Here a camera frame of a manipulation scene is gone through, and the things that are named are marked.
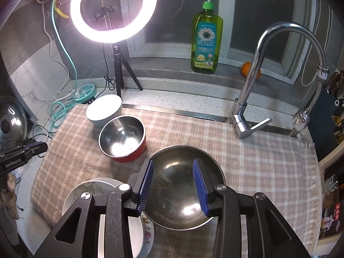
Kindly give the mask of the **large dark metal bowl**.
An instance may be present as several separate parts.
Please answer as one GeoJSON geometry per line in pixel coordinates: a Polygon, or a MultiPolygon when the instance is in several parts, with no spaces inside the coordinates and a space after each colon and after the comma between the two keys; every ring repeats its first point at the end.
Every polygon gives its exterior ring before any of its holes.
{"type": "Polygon", "coordinates": [[[151,155],[153,179],[145,214],[155,224],[173,231],[189,231],[212,220],[204,215],[199,204],[192,173],[196,158],[203,161],[220,183],[226,183],[218,162],[197,147],[169,146],[151,155]]]}

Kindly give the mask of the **light blue ceramic bowl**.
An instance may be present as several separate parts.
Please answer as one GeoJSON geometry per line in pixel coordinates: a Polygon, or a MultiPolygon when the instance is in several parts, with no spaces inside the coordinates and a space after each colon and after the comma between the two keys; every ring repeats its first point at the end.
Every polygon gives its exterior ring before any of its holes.
{"type": "Polygon", "coordinates": [[[87,119],[96,127],[103,127],[112,119],[121,116],[123,101],[115,94],[95,99],[86,109],[87,119]]]}

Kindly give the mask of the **steel pot lid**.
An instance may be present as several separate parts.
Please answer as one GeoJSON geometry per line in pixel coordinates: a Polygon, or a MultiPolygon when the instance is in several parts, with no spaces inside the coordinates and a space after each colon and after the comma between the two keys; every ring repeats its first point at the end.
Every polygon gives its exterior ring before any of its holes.
{"type": "Polygon", "coordinates": [[[9,95],[1,96],[1,145],[15,147],[27,136],[26,113],[19,101],[9,95]]]}

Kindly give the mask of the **red steel-lined bowl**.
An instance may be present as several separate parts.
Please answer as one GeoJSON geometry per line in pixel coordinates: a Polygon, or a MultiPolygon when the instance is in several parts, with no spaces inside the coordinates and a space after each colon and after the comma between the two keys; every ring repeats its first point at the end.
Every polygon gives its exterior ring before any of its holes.
{"type": "Polygon", "coordinates": [[[128,163],[146,150],[146,128],[133,115],[121,115],[108,122],[98,137],[101,152],[112,160],[128,163]]]}

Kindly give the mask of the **plaid beige cloth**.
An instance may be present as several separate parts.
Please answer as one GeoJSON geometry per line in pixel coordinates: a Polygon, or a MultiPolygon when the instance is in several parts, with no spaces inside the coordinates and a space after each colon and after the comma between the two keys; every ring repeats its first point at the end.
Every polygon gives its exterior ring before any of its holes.
{"type": "Polygon", "coordinates": [[[98,177],[126,182],[144,160],[172,145],[190,145],[211,155],[220,165],[226,184],[238,193],[265,193],[298,235],[310,254],[315,252],[321,225],[322,193],[313,145],[268,132],[240,140],[232,125],[174,114],[126,108],[146,128],[146,150],[133,162],[118,163],[98,146],[100,129],[77,105],[52,139],[36,175],[31,203],[43,218],[56,225],[68,193],[98,177]]]}

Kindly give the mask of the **black tripod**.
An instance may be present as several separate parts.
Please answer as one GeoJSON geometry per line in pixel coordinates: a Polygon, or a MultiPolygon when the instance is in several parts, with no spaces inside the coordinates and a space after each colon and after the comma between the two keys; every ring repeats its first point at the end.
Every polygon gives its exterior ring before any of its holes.
{"type": "Polygon", "coordinates": [[[112,53],[113,53],[113,58],[114,58],[115,86],[116,86],[117,95],[120,98],[122,98],[121,90],[124,88],[123,65],[125,66],[125,69],[129,73],[129,75],[132,77],[132,80],[135,82],[138,89],[142,91],[143,87],[139,83],[128,61],[124,58],[120,45],[112,44],[111,47],[112,47],[112,53]]]}

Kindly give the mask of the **orange fruit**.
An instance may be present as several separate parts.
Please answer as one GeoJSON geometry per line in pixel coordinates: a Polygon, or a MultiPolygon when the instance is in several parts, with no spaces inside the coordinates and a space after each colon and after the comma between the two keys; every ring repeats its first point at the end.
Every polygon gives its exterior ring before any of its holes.
{"type": "MultiPolygon", "coordinates": [[[[246,62],[242,65],[241,67],[241,74],[244,76],[244,77],[247,77],[248,74],[249,74],[249,71],[250,71],[250,67],[251,67],[251,63],[250,62],[246,62]]],[[[259,79],[261,76],[261,70],[258,71],[258,74],[256,76],[256,79],[259,79]]]]}

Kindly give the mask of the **green dish soap bottle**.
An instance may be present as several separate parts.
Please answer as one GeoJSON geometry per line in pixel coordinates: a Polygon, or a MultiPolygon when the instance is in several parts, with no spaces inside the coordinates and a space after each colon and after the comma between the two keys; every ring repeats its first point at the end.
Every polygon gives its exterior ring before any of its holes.
{"type": "Polygon", "coordinates": [[[223,19],[215,13],[215,4],[206,0],[202,10],[192,17],[191,69],[197,73],[215,73],[222,41],[223,19]]]}

